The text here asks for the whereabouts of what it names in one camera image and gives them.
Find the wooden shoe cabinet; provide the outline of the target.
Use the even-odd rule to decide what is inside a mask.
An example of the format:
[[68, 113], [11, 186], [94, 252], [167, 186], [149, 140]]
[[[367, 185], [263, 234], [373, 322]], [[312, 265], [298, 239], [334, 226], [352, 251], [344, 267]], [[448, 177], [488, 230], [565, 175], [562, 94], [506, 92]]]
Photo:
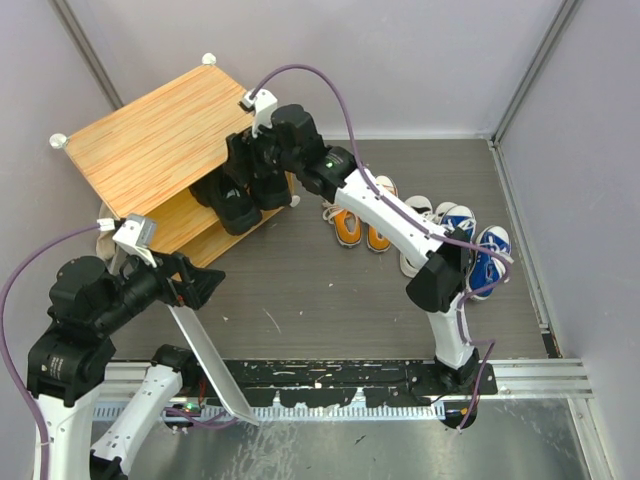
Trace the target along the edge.
[[189, 188], [226, 160], [226, 137], [251, 126], [238, 105], [245, 92], [206, 53], [200, 66], [49, 143], [65, 151], [114, 216], [156, 222], [153, 250], [207, 266], [240, 239]]

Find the white cabinet door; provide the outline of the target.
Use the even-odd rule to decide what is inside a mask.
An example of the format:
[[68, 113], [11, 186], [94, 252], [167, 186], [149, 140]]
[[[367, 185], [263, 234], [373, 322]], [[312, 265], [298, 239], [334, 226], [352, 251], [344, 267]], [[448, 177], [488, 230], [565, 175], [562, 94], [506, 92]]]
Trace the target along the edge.
[[168, 310], [191, 347], [222, 406], [238, 420], [258, 425], [259, 421], [251, 406], [200, 323], [196, 312], [186, 306], [168, 306]]

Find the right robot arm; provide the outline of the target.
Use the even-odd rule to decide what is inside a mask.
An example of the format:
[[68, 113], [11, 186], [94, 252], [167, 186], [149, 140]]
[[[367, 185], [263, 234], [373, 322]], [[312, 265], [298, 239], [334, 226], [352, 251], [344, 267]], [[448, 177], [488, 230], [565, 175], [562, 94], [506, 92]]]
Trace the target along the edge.
[[465, 391], [479, 363], [459, 304], [470, 258], [465, 232], [427, 220], [376, 183], [368, 170], [359, 169], [351, 152], [325, 144], [302, 106], [260, 107], [247, 101], [239, 106], [253, 122], [228, 136], [226, 172], [239, 183], [272, 173], [293, 175], [308, 192], [355, 214], [387, 238], [417, 270], [406, 293], [428, 316], [440, 385], [452, 394]]

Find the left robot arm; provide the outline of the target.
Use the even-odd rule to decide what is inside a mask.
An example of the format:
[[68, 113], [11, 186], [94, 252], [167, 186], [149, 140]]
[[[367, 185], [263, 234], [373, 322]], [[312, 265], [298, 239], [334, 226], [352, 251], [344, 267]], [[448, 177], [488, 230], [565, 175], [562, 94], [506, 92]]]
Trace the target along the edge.
[[126, 479], [153, 424], [175, 395], [188, 396], [202, 372], [194, 352], [161, 346], [139, 390], [111, 428], [91, 439], [94, 408], [109, 362], [111, 340], [154, 302], [198, 310], [224, 280], [181, 253], [126, 256], [116, 273], [95, 256], [63, 265], [49, 291], [51, 324], [28, 354], [27, 390], [37, 422], [36, 479]]

